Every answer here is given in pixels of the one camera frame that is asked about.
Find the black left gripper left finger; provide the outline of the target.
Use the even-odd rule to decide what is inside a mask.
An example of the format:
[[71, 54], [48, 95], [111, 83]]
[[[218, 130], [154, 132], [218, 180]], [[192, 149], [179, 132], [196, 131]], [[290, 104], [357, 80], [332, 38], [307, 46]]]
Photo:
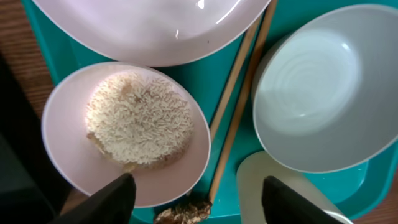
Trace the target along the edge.
[[50, 224], [127, 224], [135, 200], [135, 180], [123, 174]]

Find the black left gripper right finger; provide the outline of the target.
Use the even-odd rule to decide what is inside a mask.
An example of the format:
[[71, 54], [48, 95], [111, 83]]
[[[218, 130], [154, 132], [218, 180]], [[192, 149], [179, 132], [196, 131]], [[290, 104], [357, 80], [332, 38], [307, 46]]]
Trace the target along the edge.
[[274, 176], [263, 181], [262, 209], [267, 224], [339, 224]]

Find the cream white cup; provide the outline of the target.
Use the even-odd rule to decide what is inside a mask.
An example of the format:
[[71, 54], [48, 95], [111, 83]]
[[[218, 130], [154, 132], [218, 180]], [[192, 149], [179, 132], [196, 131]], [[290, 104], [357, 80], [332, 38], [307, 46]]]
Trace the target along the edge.
[[255, 152], [245, 158], [236, 174], [239, 208], [243, 223], [266, 222], [262, 211], [261, 194], [263, 181], [270, 175], [288, 185], [339, 222], [353, 223], [301, 172], [279, 164], [266, 151]]

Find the pink bowl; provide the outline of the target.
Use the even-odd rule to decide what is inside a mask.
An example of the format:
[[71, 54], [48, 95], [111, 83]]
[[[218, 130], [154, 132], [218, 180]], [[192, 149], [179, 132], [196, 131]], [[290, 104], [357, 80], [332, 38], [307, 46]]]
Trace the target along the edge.
[[162, 72], [136, 63], [103, 62], [64, 78], [50, 94], [42, 115], [42, 139], [59, 173], [86, 195], [92, 195], [123, 174], [86, 136], [85, 109], [97, 85], [108, 76], [132, 70], [145, 78], [164, 78], [192, 106], [194, 133], [184, 156], [160, 170], [135, 170], [137, 208], [169, 203], [190, 191], [203, 176], [211, 154], [206, 118], [189, 92]]

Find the pile of white rice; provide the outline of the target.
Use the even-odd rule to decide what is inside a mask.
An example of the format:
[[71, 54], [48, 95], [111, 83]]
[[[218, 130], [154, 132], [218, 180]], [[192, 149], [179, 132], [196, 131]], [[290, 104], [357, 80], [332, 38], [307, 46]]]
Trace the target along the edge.
[[85, 115], [87, 138], [126, 172], [179, 160], [193, 135], [192, 109], [164, 78], [132, 71], [102, 81]]

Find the grey-white bowl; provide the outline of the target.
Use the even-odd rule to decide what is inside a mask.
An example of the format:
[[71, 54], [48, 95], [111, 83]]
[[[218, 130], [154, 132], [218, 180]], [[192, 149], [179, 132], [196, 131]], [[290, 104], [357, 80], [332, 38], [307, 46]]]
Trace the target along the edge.
[[289, 169], [356, 166], [397, 141], [397, 9], [357, 4], [306, 23], [257, 69], [252, 117], [265, 151]]

